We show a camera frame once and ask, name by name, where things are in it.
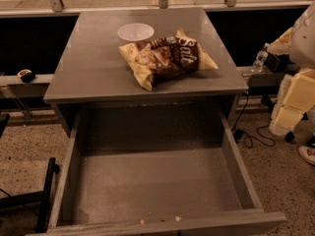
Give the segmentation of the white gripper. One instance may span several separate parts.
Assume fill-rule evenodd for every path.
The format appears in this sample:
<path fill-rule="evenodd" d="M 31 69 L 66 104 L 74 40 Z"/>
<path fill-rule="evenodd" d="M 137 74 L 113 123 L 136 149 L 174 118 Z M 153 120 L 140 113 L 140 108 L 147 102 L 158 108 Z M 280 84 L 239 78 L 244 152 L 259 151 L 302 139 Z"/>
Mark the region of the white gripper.
<path fill-rule="evenodd" d="M 292 132 L 303 115 L 315 106 L 315 70 L 285 75 L 272 112 L 269 130 L 277 136 Z"/>

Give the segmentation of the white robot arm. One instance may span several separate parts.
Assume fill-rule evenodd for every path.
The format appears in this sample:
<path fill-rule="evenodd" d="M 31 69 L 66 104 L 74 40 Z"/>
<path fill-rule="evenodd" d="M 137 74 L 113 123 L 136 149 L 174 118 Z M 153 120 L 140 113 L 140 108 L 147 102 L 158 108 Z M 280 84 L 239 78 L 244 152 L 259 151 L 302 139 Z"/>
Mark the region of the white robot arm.
<path fill-rule="evenodd" d="M 293 77 L 283 78 L 269 125 L 272 134 L 285 136 L 315 106 L 315 2 L 268 47 L 268 52 L 285 54 L 301 68 Z"/>

